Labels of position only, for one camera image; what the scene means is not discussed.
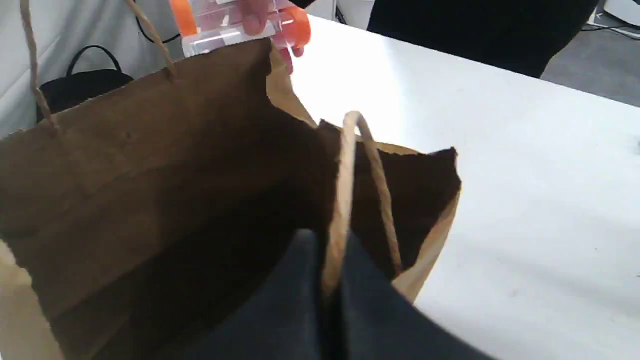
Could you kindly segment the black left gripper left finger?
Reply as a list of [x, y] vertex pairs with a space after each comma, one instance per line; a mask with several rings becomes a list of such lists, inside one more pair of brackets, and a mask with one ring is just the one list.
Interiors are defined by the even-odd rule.
[[320, 242], [295, 232], [285, 255], [256, 293], [185, 351], [187, 360], [320, 360]]

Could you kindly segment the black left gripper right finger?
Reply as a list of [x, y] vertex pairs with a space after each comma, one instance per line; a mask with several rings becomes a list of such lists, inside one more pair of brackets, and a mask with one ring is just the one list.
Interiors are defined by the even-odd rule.
[[423, 315], [349, 235], [340, 281], [343, 360], [486, 360]]

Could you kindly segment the person's bare hand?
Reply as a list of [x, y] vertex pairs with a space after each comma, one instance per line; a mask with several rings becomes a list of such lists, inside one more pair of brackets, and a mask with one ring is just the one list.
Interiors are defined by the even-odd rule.
[[[239, 0], [238, 8], [242, 17], [245, 32], [249, 35], [258, 35], [266, 28], [266, 21], [273, 9], [293, 8], [300, 12], [306, 10], [297, 6], [290, 0]], [[295, 45], [291, 50], [282, 49], [281, 57], [286, 64], [288, 73], [294, 73], [293, 57], [300, 58], [305, 53], [303, 45]]]

